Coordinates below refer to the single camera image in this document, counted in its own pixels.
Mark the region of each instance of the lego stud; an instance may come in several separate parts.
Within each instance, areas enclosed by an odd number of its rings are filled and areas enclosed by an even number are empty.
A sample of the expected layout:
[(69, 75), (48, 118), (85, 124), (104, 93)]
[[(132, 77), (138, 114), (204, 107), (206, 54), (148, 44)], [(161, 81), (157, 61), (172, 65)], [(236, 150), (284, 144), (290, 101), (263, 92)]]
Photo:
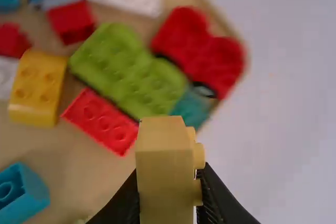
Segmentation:
[(55, 80), (56, 80), (56, 75), (54, 73), (47, 73), (45, 76), (44, 76), (44, 79), (46, 82), (48, 83), (54, 83)]
[(98, 119), (98, 123), (99, 123), (99, 126), (100, 128), (103, 130), (103, 131), (109, 131), (110, 128), (111, 128), (111, 125), (110, 125), (110, 122), (109, 122), (109, 118), (106, 117), (106, 116), (102, 116)]
[(199, 207), (203, 205), (202, 200), (202, 185), (200, 179), (194, 180), (194, 206)]
[(40, 99), (41, 99), (41, 102), (43, 102), (43, 103), (52, 102), (53, 101), (53, 95), (49, 94), (49, 93), (44, 93), (44, 94), (41, 95)]
[(31, 68), (25, 68), (21, 71), (21, 76), (24, 78), (28, 78), (34, 75), (34, 70)]
[(83, 109), (86, 120), (93, 120), (100, 113), (101, 106), (98, 102), (90, 101)]
[(23, 98), (26, 98), (29, 96), (29, 92), (27, 92), (26, 90), (24, 89), (17, 89), (15, 91), (15, 95), (16, 97), (20, 98), (20, 99), (23, 99)]
[(7, 201), (13, 192), (14, 185), (11, 182), (4, 182), (0, 184), (0, 202)]
[(194, 145), (194, 167), (195, 169), (204, 169), (205, 167), (205, 151), (201, 143)]
[(187, 127), (187, 133), (190, 140), (195, 143), (196, 142), (196, 131), (194, 127)]

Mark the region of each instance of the tan lego brick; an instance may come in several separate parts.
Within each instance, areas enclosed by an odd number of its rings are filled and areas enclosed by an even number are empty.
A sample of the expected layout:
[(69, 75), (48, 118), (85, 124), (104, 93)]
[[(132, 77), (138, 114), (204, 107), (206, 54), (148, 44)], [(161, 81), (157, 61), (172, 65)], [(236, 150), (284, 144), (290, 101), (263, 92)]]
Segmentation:
[(141, 224), (192, 224), (202, 204), (195, 168), (204, 168), (202, 144), (180, 116), (144, 118), (135, 143)]

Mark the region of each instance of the green lego brick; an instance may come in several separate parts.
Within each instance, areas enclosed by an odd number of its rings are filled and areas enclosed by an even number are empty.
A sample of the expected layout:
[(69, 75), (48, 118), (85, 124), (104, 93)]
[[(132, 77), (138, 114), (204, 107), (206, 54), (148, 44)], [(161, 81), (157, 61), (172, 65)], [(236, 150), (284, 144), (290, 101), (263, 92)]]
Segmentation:
[(126, 113), (169, 114), (187, 89), (171, 62), (154, 57), (123, 24), (103, 24), (69, 60), (70, 71)]

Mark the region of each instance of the wooden table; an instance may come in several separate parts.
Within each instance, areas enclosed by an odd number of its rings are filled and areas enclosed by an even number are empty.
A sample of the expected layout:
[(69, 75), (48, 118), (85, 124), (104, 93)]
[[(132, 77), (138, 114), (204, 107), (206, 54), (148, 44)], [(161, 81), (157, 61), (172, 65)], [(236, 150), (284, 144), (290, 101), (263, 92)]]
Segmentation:
[[(165, 0), (165, 14), (149, 19), (114, 8), (92, 4), (98, 22), (125, 22), (148, 43), (170, 10), (179, 5), (194, 5), (208, 13), (219, 35), (234, 35), (215, 14), (206, 0)], [(17, 22), (29, 34), (34, 47), (51, 54), (68, 55), (80, 44), (64, 47), (53, 33), (46, 15), (28, 8), (25, 1), (14, 13), (0, 15), (0, 22)], [(83, 88), (66, 76), (60, 113)], [(7, 103), (0, 103), (0, 169), (22, 161), (37, 172), (50, 189), (51, 205), (27, 223), (71, 223), (82, 216), (94, 215), (123, 184), (135, 168), (134, 152), (120, 158), (98, 145), (72, 125), (60, 121), (53, 129), (39, 129), (11, 123)]]

